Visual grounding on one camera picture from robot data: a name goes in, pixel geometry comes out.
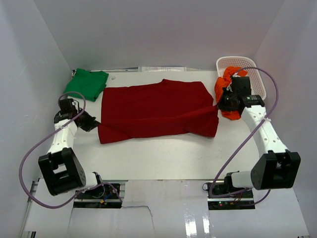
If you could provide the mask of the red t-shirt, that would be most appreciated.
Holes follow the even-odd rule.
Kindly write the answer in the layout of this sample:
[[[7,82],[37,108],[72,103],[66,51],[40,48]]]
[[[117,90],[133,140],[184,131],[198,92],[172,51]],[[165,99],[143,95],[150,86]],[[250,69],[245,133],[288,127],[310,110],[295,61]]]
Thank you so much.
[[[163,79],[106,88],[98,135],[101,144],[186,133],[213,138],[218,122],[218,109],[202,82]]]

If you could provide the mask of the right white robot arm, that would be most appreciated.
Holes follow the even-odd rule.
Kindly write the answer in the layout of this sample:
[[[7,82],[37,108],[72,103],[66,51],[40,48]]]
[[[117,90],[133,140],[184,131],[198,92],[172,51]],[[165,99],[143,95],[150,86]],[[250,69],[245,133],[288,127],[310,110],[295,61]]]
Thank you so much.
[[[224,193],[231,198],[242,188],[256,190],[292,188],[301,162],[297,152],[291,152],[278,138],[266,117],[266,108],[259,95],[253,95],[248,77],[231,77],[224,87],[218,107],[223,111],[237,111],[254,139],[259,160],[250,171],[232,172],[225,177]]]

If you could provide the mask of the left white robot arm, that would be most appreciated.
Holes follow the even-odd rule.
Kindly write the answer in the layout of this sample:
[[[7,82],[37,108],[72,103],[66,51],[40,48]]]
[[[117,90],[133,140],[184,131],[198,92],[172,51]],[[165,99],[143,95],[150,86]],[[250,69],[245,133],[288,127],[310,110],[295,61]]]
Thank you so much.
[[[59,107],[60,111],[54,117],[54,126],[60,131],[53,136],[47,154],[38,159],[48,191],[56,196],[72,190],[87,189],[94,198],[99,198],[105,191],[101,177],[96,172],[84,172],[73,151],[73,145],[78,129],[89,132],[100,123],[71,98],[61,100]]]

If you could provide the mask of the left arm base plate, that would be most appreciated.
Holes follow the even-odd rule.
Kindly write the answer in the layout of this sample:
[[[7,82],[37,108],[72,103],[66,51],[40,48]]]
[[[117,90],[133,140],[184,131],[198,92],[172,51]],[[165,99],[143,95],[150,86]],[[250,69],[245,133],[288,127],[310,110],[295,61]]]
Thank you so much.
[[[125,183],[112,183],[113,188],[110,185],[103,185],[94,190],[86,191],[79,194],[73,203],[74,208],[89,208],[89,209],[120,209],[122,202],[118,198],[124,198]]]

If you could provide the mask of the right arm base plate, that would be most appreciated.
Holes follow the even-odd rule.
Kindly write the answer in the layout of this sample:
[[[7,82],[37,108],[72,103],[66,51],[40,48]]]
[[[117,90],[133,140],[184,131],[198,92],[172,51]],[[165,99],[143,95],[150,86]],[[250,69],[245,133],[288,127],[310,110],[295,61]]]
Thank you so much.
[[[236,195],[230,195],[228,197],[214,198],[209,195],[211,184],[212,181],[207,181],[202,185],[202,190],[208,195],[207,201],[209,211],[255,209],[255,205],[253,204],[255,202],[254,195],[251,190]],[[224,180],[221,179],[215,183],[212,193],[213,195],[223,195],[241,189],[242,188],[227,187],[225,186]]]

